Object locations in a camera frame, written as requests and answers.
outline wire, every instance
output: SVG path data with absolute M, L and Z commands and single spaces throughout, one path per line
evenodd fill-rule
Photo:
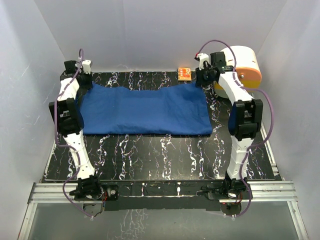
M 84 213 L 85 215 L 87 215 L 88 217 L 90 217 L 91 219 L 94 218 L 93 215 L 85 212 L 81 207 L 79 207 L 75 202 L 72 201 L 72 199 L 67 195 L 66 193 L 66 184 L 73 178 L 75 178 L 79 171 L 80 171 L 80 165 L 81 165 L 81 160 L 80 160 L 80 156 L 78 151 L 73 147 L 70 146 L 68 144 L 59 144 L 59 139 L 58 139 L 58 98 L 60 98 L 61 96 L 63 96 L 63 94 L 65 93 L 66 89 L 69 87 L 69 85 L 76 79 L 77 75 L 80 72 L 81 66 L 82 66 L 82 62 L 84 61 L 84 50 L 82 48 L 80 48 L 79 50 L 79 58 L 80 58 L 80 63 L 78 69 L 76 70 L 75 74 L 73 75 L 72 79 L 70 80 L 70 82 L 64 87 L 63 91 L 58 95 L 58 97 L 55 99 L 54 101 L 54 141 L 55 144 L 57 145 L 57 147 L 60 148 L 69 148 L 74 150 L 76 157 L 78 158 L 78 169 L 76 170 L 76 172 L 69 177 L 67 180 L 65 180 L 65 182 L 62 185 L 62 191 L 63 191 L 63 195 L 65 196 L 65 198 L 72 204 L 74 205 L 78 210 L 80 210 L 82 213 Z
M 270 136 L 271 136 L 271 133 L 272 133 L 272 131 L 273 131 L 273 129 L 274 129 L 274 120 L 275 120 L 275 119 L 274 119 L 274 108 L 273 108 L 273 106 L 272 106 L 272 104 L 271 104 L 271 100 L 270 100 L 268 94 L 267 94 L 265 91 L 263 91 L 263 90 L 261 90 L 261 89 L 257 89 L 257 88 L 246 88 L 246 87 L 243 87 L 243 85 L 236 79 L 236 76 L 235 76 L 236 66 L 237 66 L 236 55 L 235 55 L 234 51 L 231 49 L 231 47 L 230 47 L 227 43 L 225 43 L 224 41 L 216 40 L 216 39 L 207 41 L 205 44 L 202 45 L 202 47 L 201 47 L 200 50 L 197 52 L 197 54 L 195 55 L 195 57 L 197 57 L 198 54 L 202 51 L 202 49 L 203 49 L 207 44 L 209 44 L 209 43 L 211 43 L 211 42 L 218 42 L 218 43 L 222 43 L 222 44 L 224 44 L 225 46 L 227 46 L 227 48 L 231 51 L 232 56 L 233 56 L 233 58 L 234 58 L 234 66 L 233 66 L 233 69 L 232 69 L 233 80 L 235 81 L 235 83 L 236 83 L 240 88 L 242 88 L 242 89 L 244 89 L 244 90 L 257 91 L 257 92 L 262 93 L 262 94 L 264 95 L 266 101 L 268 102 L 268 105 L 269 105 L 269 108 L 270 108 L 270 114 L 271 114 L 270 128 L 269 128 L 269 132 L 268 132 L 268 134 L 266 135 L 265 139 L 264 139 L 262 142 L 260 142 L 260 143 L 257 143 L 257 144 L 254 144 L 254 145 L 249 146 L 249 147 L 246 149 L 246 154 L 245 154 L 244 159 L 242 160 L 241 165 L 240 165 L 239 175 L 240 175 L 241 181 L 243 182 L 243 184 L 245 185 L 247 191 L 249 192 L 249 201 L 248 201 L 248 204 L 247 204 L 246 208 L 237 215 L 237 216 L 239 217 L 239 216 L 242 216 L 243 214 L 245 214 L 245 213 L 248 211 L 248 209 L 249 209 L 249 207 L 250 207 L 250 204 L 251 204 L 251 198 L 252 198 L 252 191 L 251 191 L 249 185 L 246 183 L 246 181 L 244 180 L 244 178 L 243 178 L 243 176 L 242 176 L 242 169 L 243 169 L 243 166 L 244 166 L 245 161 L 247 160 L 247 157 L 249 156 L 249 150 L 250 150 L 250 149 L 253 149 L 253 148 L 256 148 L 256 147 L 259 147 L 259 146 L 261 146 L 261 145 L 264 145 L 264 144 L 269 140 L 269 138 L 270 138 Z
M 271 136 L 271 133 L 272 133 L 272 131 L 273 131 L 273 129 L 274 129 L 274 122 L 275 122 L 274 108 L 273 108 L 273 106 L 272 106 L 272 103 L 271 103 L 271 100 L 270 100 L 268 94 L 267 94 L 265 91 L 263 91 L 263 90 L 261 90 L 261 89 L 257 89 L 257 88 L 247 88 L 247 87 L 241 87 L 241 88 L 244 89 L 244 90 L 257 91 L 257 92 L 260 92 L 260 93 L 262 93 L 262 94 L 264 95 L 266 101 L 268 102 L 269 108 L 270 108 L 271 123 L 270 123 L 269 132 L 268 132 L 268 134 L 266 135 L 265 139 L 264 139 L 262 142 L 259 142 L 259 143 L 257 143 L 257 144 L 253 144 L 253 145 L 249 146 L 249 147 L 246 149 L 246 154 L 245 154 L 245 156 L 244 156 L 244 159 L 243 159 L 242 162 L 241 162 L 239 174 L 240 174 L 241 181 L 243 182 L 243 184 L 245 185 L 246 189 L 247 189 L 248 192 L 249 192 L 249 202 L 248 202 L 246 208 L 245 208 L 242 212 L 240 212 L 239 215 L 237 215 L 238 217 L 239 217 L 239 216 L 242 216 L 243 214 L 245 214 L 245 213 L 248 211 L 248 209 L 249 209 L 249 207 L 250 207 L 250 204 L 251 204 L 251 198 L 252 198 L 252 191 L 251 191 L 251 189 L 249 188 L 248 184 L 246 183 L 246 181 L 244 180 L 244 178 L 243 178 L 243 176 L 242 176 L 242 168 L 243 168 L 243 166 L 244 166 L 244 163 L 245 163 L 247 157 L 249 156 L 249 150 L 250 150 L 250 149 L 253 149 L 253 148 L 256 148 L 256 147 L 259 147 L 259 146 L 261 146 L 261 145 L 264 145 L 264 144 L 269 140 L 269 138 L 270 138 L 270 136 Z
M 106 192 L 103 192 L 103 193 L 102 193 L 102 209 L 101 209 L 100 212 L 98 212 L 96 215 L 93 216 L 94 218 L 95 218 L 96 216 L 98 216 L 99 214 L 101 214 L 101 213 L 105 210 L 106 201 L 107 201 L 107 193 L 106 193 Z

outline white cylinder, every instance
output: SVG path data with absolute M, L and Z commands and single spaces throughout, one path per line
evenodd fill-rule
M 237 68 L 250 68 L 260 72 L 255 52 L 247 46 L 231 46 L 236 58 Z M 227 65 L 235 65 L 234 56 L 228 47 L 221 50 L 224 52 Z

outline glass panel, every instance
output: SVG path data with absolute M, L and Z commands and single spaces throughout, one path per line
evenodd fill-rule
M 90 221 L 71 204 L 43 203 L 38 204 L 29 240 L 298 239 L 287 202 L 252 202 L 248 212 L 234 221 L 213 213 L 134 209 L 105 211 Z

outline metal rail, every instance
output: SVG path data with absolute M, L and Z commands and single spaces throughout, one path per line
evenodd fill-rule
M 296 190 L 292 181 L 250 181 L 252 189 L 253 202 L 274 202 L 274 201 L 297 201 Z M 36 183 L 30 194 L 29 203 L 68 203 L 62 191 L 62 183 Z M 76 183 L 68 183 L 65 186 L 65 191 L 69 195 L 69 192 L 76 188 Z M 195 197 L 192 196 L 164 196 L 164 197 Z M 234 202 L 234 199 L 224 199 L 220 202 Z M 77 201 L 77 203 L 101 203 L 101 201 Z

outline blue cloth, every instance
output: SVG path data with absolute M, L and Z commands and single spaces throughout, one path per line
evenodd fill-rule
M 194 83 L 159 90 L 93 84 L 83 97 L 80 112 L 84 134 L 212 133 L 205 94 Z

